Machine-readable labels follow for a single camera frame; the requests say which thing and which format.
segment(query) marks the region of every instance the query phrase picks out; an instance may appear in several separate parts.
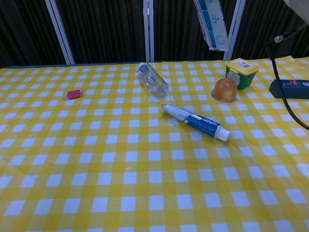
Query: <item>yellow lid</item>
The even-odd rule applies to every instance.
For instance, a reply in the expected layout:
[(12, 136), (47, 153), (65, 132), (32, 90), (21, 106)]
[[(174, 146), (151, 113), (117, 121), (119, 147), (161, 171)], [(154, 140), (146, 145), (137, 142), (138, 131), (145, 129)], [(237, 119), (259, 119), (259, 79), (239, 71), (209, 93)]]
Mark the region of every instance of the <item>yellow lid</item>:
[(258, 67), (244, 59), (238, 58), (226, 64), (231, 71), (248, 76), (259, 71)]

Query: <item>white square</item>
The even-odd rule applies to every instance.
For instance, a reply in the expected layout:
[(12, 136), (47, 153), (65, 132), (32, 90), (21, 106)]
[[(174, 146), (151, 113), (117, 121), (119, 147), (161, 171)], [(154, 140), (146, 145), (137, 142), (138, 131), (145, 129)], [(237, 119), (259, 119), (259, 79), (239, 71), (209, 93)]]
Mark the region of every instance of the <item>white square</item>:
[(179, 83), (185, 83), (185, 79), (184, 79), (184, 78), (178, 78), (177, 81), (178, 81)]
[(23, 209), (25, 200), (11, 201), (9, 207), (6, 209), (4, 216), (17, 216)]
[(118, 135), (108, 135), (106, 137), (107, 144), (116, 144), (118, 140)]
[(81, 199), (79, 198), (68, 198), (63, 208), (63, 214), (76, 214)]
[(122, 114), (122, 109), (121, 108), (113, 109), (112, 114), (113, 115), (120, 115), (120, 114)]
[(149, 171), (149, 183), (162, 183), (162, 172)]
[(149, 107), (149, 113), (150, 114), (156, 114), (158, 112), (159, 112), (159, 110), (158, 110), (157, 106)]
[(33, 116), (33, 112), (26, 112), (24, 115), (23, 115), (23, 118), (32, 118)]
[(126, 152), (126, 162), (137, 162), (138, 152), (137, 151), (128, 151)]
[(304, 130), (301, 129), (301, 128), (292, 128), (292, 131), (297, 136), (306, 136), (307, 135), (306, 132), (304, 132)]
[(108, 197), (95, 197), (92, 204), (92, 213), (106, 212)]
[(100, 126), (101, 126), (101, 122), (100, 121), (91, 122), (90, 129), (99, 129)]
[(173, 160), (184, 160), (183, 150), (172, 150), (172, 158)]
[(232, 197), (237, 207), (250, 206), (245, 192), (232, 192)]
[(294, 232), (294, 229), (288, 220), (278, 220), (273, 223), (277, 232)]
[(194, 149), (195, 158), (198, 159), (206, 159), (207, 158), (207, 152), (203, 148)]
[(104, 109), (95, 110), (95, 116), (102, 116), (102, 115), (104, 115)]
[(274, 156), (277, 154), (272, 146), (262, 146), (261, 149), (266, 156)]
[(98, 185), (109, 185), (112, 181), (112, 173), (99, 173)]
[(31, 107), (39, 107), (41, 105), (42, 101), (34, 101), (31, 105)]
[(271, 115), (262, 115), (265, 122), (274, 122), (274, 118)]
[(251, 130), (252, 135), (254, 136), (254, 138), (265, 138), (264, 133), (262, 132), (262, 130)]
[(208, 99), (207, 96), (206, 96), (205, 94), (199, 94), (197, 97), (198, 97), (198, 99), (201, 100), (201, 101), (205, 101), (205, 100)]
[(8, 187), (12, 178), (13, 177), (11, 175), (0, 176), (0, 189), (5, 189), (6, 187)]
[(107, 98), (100, 98), (98, 100), (98, 104), (106, 104), (107, 103)]
[(59, 154), (56, 160), (56, 164), (66, 164), (69, 161), (70, 154)]
[(217, 153), (218, 153), (219, 158), (222, 158), (222, 159), (231, 157), (228, 147), (218, 147)]
[(187, 182), (188, 175), (186, 170), (174, 170), (175, 182)]
[(16, 113), (8, 113), (8, 114), (4, 117), (4, 119), (13, 119), (13, 118), (15, 118), (15, 116), (16, 116)]
[(237, 108), (239, 110), (248, 110), (247, 106), (245, 104), (237, 104)]
[(92, 153), (82, 153), (79, 158), (79, 163), (90, 163), (92, 158)]
[(243, 116), (243, 119), (246, 121), (246, 123), (254, 123), (255, 119), (253, 116)]
[(181, 232), (197, 232), (197, 226), (195, 224), (181, 225), (180, 231)]
[(273, 191), (271, 190), (261, 190), (259, 191), (260, 196), (263, 200), (264, 205), (275, 205), (278, 204), (277, 198)]
[(160, 134), (159, 133), (149, 134), (148, 141), (149, 142), (154, 142), (154, 143), (160, 142)]
[(169, 133), (169, 139), (174, 142), (174, 141), (181, 141), (182, 138), (180, 136), (180, 133), (176, 132), (176, 133)]
[(193, 141), (202, 140), (202, 134), (201, 134), (201, 132), (198, 132), (198, 131), (191, 132), (190, 135), (191, 135), (191, 139), (192, 139)]
[(168, 124), (169, 126), (177, 126), (178, 125), (178, 120), (175, 118), (169, 118), (168, 119)]
[(63, 145), (64, 146), (74, 145), (75, 140), (76, 140), (76, 137), (66, 137), (66, 140), (64, 141)]
[(281, 105), (280, 102), (273, 102), (271, 105), (275, 109), (283, 109), (283, 106)]
[(87, 173), (77, 173), (74, 175), (71, 185), (72, 186), (83, 186), (87, 179)]
[(131, 114), (132, 115), (139, 115), (140, 114), (140, 108), (131, 108)]
[(283, 148), (288, 154), (299, 154), (299, 151), (293, 144), (285, 144), (283, 145)]
[(110, 163), (114, 162), (115, 159), (115, 153), (114, 152), (104, 152), (102, 157), (103, 163)]
[(192, 200), (190, 194), (177, 195), (178, 209), (192, 209)]
[(199, 77), (193, 77), (192, 81), (195, 82), (195, 83), (196, 82), (201, 82), (201, 79)]
[(122, 197), (120, 211), (135, 211), (135, 197)]
[(199, 177), (201, 181), (213, 181), (213, 175), (210, 168), (199, 169)]
[(136, 172), (125, 172), (124, 173), (124, 184), (136, 184), (137, 173)]
[(261, 232), (259, 223), (256, 221), (243, 222), (242, 226), (245, 232)]
[(252, 179), (264, 178), (262, 169), (259, 166), (248, 167)]
[(271, 129), (276, 137), (285, 137), (286, 134), (281, 129)]
[(294, 204), (307, 204), (307, 200), (299, 189), (287, 189), (286, 193)]
[(164, 210), (164, 197), (162, 195), (149, 196), (149, 210)]
[(149, 160), (150, 161), (160, 161), (161, 152), (160, 151), (149, 151)]
[(234, 116), (226, 116), (225, 117), (225, 120), (228, 124), (235, 124), (236, 123), (236, 120), (235, 120), (235, 117)]
[(83, 99), (82, 100), (82, 105), (89, 105), (91, 102), (91, 99)]
[(24, 160), (25, 156), (14, 156), (11, 161), (9, 162), (10, 166), (19, 166), (22, 164), (23, 160)]
[(139, 142), (139, 135), (138, 134), (129, 134), (127, 136), (127, 142), (129, 144), (135, 144)]
[(227, 180), (239, 180), (236, 168), (223, 168)]
[[(0, 126), (0, 132), (3, 131), (5, 125), (3, 125), (3, 128), (2, 128), (2, 125)], [(17, 124), (14, 128), (13, 128), (13, 132), (21, 132), (25, 127), (25, 124)]]
[(307, 163), (301, 163), (297, 165), (299, 171), (302, 173), (304, 176), (309, 176), (309, 164)]
[(47, 187), (57, 187), (60, 184), (62, 174), (53, 174), (50, 175), (46, 183)]
[(87, 136), (85, 140), (86, 145), (96, 144), (97, 137), (96, 136)]
[(212, 110), (211, 105), (202, 105), (202, 109), (203, 109), (203, 111), (211, 111)]
[(252, 153), (250, 147), (248, 147), (248, 146), (241, 146), (241, 147), (239, 147), (239, 150), (240, 150), (242, 156), (253, 156), (253, 153)]
[(120, 127), (120, 121), (118, 120), (113, 120), (110, 123), (110, 128), (119, 128)]
[(59, 131), (62, 128), (63, 123), (62, 122), (58, 122), (58, 123), (54, 123), (51, 127), (50, 130), (52, 131)]
[(228, 226), (226, 223), (214, 223), (211, 224), (213, 232), (229, 232)]
[(34, 158), (32, 165), (43, 165), (46, 159), (47, 159), (47, 155), (37, 155)]
[(34, 142), (35, 142), (35, 138), (27, 138), (23, 141), (21, 146), (22, 147), (30, 147), (34, 144)]
[(82, 126), (81, 122), (73, 122), (71, 125), (70, 130), (79, 130)]
[[(80, 113), (81, 113), (81, 111), (77, 111), (76, 116), (80, 116), (80, 115), (78, 115)], [(63, 111), (59, 112), (58, 117), (66, 117), (66, 116), (68, 116), (68, 114), (69, 114), (68, 110), (63, 110)]]
[(43, 146), (52, 146), (54, 145), (56, 138), (50, 137), (44, 140)]
[(208, 208), (222, 207), (218, 193), (206, 193), (204, 196)]
[(150, 127), (157, 127), (157, 126), (159, 126), (159, 119), (149, 119), (148, 120), (148, 125)]
[(26, 175), (20, 184), (20, 188), (32, 188), (37, 179), (37, 175)]
[(14, 141), (15, 141), (15, 139), (5, 139), (5, 140), (3, 140), (0, 147), (11, 147), (12, 144), (14, 143)]
[(103, 89), (101, 91), (101, 94), (109, 94), (110, 93), (110, 90), (109, 89)]
[(274, 169), (278, 177), (289, 177), (290, 176), (288, 170), (285, 168), (284, 165), (273, 165), (272, 168)]

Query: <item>black cable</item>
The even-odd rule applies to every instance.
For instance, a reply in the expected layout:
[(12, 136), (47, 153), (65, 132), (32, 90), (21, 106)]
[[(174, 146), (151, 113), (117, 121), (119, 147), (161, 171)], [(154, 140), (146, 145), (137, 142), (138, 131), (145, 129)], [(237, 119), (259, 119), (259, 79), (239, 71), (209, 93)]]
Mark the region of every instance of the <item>black cable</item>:
[(277, 65), (276, 65), (276, 61), (275, 61), (275, 49), (274, 49), (274, 46), (277, 44), (277, 43), (280, 43), (283, 39), (286, 39), (292, 35), (294, 35), (295, 33), (299, 32), (302, 28), (304, 28), (304, 24), (302, 24), (301, 26), (299, 26), (296, 30), (293, 30), (291, 32), (288, 32), (288, 33), (284, 33), (284, 36), (282, 36), (282, 39), (280, 41), (276, 41), (275, 39), (274, 40), (271, 40), (270, 42), (268, 42), (266, 44), (266, 48), (267, 48), (267, 51), (268, 51), (268, 54), (270, 56), (270, 60), (271, 60), (271, 63), (272, 63), (272, 67), (274, 69), (274, 73), (275, 73), (275, 77), (276, 77), (276, 80), (278, 82), (278, 86), (279, 86), (279, 89), (280, 89), (280, 92), (281, 92), (281, 98), (283, 100), (283, 103), (285, 105), (285, 108), (287, 109), (287, 111), (289, 112), (289, 114), (291, 115), (291, 117), (299, 124), (301, 125), (303, 128), (309, 130), (309, 126), (307, 126), (305, 123), (303, 123), (295, 114), (294, 112), (292, 111), (291, 107), (289, 106), (289, 103), (288, 101), (286, 100), (286, 97), (285, 97), (285, 94), (284, 94), (284, 91), (283, 91), (283, 88), (282, 88), (282, 84), (281, 84), (281, 81), (280, 81), (280, 78), (279, 78), (279, 74), (278, 74), (278, 70), (277, 70)]

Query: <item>label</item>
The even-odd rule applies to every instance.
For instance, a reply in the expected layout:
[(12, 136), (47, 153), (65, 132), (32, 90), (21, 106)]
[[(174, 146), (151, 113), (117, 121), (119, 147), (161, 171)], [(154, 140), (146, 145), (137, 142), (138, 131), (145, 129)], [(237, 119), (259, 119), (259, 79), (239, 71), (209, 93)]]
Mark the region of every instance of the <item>label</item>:
[(246, 63), (245, 61), (236, 61), (236, 63), (244, 68), (249, 68), (251, 67), (250, 64)]
[(206, 134), (209, 134), (211, 137), (214, 137), (214, 134), (221, 125), (220, 123), (196, 114), (191, 114), (183, 122)]
[(236, 85), (240, 84), (240, 76), (237, 73), (234, 73), (233, 71), (229, 71), (227, 74), (227, 77), (235, 81)]

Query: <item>green container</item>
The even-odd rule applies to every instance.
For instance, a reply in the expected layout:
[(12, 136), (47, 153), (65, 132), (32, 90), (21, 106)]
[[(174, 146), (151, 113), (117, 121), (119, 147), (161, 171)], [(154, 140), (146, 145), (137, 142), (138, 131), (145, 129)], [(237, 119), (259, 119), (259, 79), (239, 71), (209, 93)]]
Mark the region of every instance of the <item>green container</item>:
[(257, 72), (256, 65), (238, 58), (226, 64), (225, 77), (233, 79), (237, 84), (237, 89), (241, 90), (249, 87)]

